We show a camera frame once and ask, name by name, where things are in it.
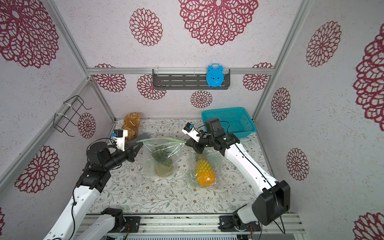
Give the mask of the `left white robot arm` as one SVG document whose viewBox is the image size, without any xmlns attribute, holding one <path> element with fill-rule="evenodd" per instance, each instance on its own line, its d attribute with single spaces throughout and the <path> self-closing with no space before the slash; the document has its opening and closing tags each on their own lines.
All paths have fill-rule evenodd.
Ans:
<svg viewBox="0 0 384 240">
<path fill-rule="evenodd" d="M 71 199 L 44 237 L 45 240 L 73 240 L 89 208 L 101 195 L 111 171 L 125 161 L 134 162 L 143 143 L 119 149 L 115 144 L 95 142 L 87 149 L 88 162 L 76 182 Z"/>
</svg>

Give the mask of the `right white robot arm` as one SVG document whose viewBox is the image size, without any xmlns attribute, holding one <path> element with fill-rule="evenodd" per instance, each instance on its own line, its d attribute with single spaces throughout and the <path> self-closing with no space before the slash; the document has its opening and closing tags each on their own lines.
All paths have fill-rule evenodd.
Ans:
<svg viewBox="0 0 384 240">
<path fill-rule="evenodd" d="M 256 193 L 256 200 L 233 212 L 232 220 L 222 229 L 235 228 L 243 230 L 247 224 L 258 222 L 267 226 L 290 210 L 291 187 L 286 181 L 278 181 L 268 174 L 245 150 L 241 141 L 233 134 L 226 133 L 217 118 L 205 122 L 205 130 L 199 130 L 187 123 L 183 133 L 190 139 L 186 146 L 196 153 L 203 153 L 205 148 L 213 148 L 231 161 L 243 174 Z"/>
</svg>

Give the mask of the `clear zip-top bag green seal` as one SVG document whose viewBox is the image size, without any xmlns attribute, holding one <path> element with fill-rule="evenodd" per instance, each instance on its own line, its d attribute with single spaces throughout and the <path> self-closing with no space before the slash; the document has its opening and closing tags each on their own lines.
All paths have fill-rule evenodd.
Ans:
<svg viewBox="0 0 384 240">
<path fill-rule="evenodd" d="M 143 144 L 143 167 L 151 177 L 166 178 L 177 168 L 185 141 L 173 138 L 140 140 Z"/>
</svg>

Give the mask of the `green pineapple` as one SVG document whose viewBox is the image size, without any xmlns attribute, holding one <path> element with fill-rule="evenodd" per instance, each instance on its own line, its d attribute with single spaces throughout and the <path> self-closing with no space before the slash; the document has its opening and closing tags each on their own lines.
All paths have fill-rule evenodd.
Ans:
<svg viewBox="0 0 384 240">
<path fill-rule="evenodd" d="M 174 170 L 173 160 L 168 151 L 157 150 L 151 153 L 151 156 L 154 159 L 155 173 L 159 177 L 164 178 L 172 174 Z"/>
</svg>

